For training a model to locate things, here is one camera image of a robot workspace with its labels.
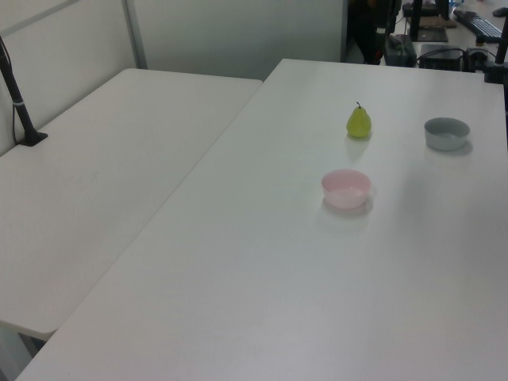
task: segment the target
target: gray bowl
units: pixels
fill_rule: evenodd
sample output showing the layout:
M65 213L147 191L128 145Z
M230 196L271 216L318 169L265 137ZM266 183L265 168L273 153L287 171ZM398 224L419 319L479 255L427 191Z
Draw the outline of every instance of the gray bowl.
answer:
M436 117L425 123L425 141L440 151L455 151L466 144L469 126L451 117Z

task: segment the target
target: pear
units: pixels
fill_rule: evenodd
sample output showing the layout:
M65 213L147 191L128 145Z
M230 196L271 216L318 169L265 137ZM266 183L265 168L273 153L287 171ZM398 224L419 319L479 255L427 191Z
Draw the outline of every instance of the pear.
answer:
M368 116L365 108L359 103L358 107L353 110L351 117L349 117L346 127L349 135L352 137L368 137L368 134L371 132L371 117Z

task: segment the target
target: white wall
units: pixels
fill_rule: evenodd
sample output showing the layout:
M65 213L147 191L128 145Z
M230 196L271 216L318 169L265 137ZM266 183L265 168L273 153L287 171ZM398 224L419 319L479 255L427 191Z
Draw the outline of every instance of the white wall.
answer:
M79 0L2 37L36 129L135 67L121 0ZM0 79L0 155L13 146L11 105ZM17 131L22 136L21 125Z
M265 80L282 58L339 61L347 0L127 0L149 69Z

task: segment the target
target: desk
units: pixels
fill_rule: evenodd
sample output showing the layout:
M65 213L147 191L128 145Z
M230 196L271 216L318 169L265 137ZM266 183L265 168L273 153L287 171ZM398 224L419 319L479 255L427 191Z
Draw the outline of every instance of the desk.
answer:
M483 2L479 2L478 0L466 0L459 9L461 10L469 10L472 12L476 12L479 14L482 18L485 20L490 21L494 26L496 26L499 30L502 30L502 27L505 22L504 17L494 17L492 16L492 11L496 10L497 8L501 8L503 6L508 6L508 2L506 0L485 0ZM450 19L456 21L455 15L451 15ZM405 28L405 22L404 21L399 22L395 26L395 31L393 34L404 34L404 28ZM414 42L414 50L416 51L417 57L420 56L421 46L423 44L446 44L446 45L455 45L459 48L462 48L464 50L468 48L476 48L475 41L476 41L476 35L470 31L468 28L460 24L458 21L456 21L457 27L456 28L447 28L446 34L448 35L448 43L443 42ZM409 34L410 25L407 24L406 33ZM492 54L496 54L498 51L498 44L485 44L483 47Z
M481 75L283 60L19 380L504 379L503 106ZM437 115L471 145L427 148ZM323 203L338 167L365 207Z
M0 324L47 340L259 86L123 71L0 158Z

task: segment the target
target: pink bowl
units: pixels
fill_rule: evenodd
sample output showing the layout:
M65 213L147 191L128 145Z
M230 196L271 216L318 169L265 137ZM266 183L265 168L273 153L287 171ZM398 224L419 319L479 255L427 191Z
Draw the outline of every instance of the pink bowl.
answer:
M322 181L325 200L341 209L352 209L367 200L371 180L362 172L337 169L327 173Z

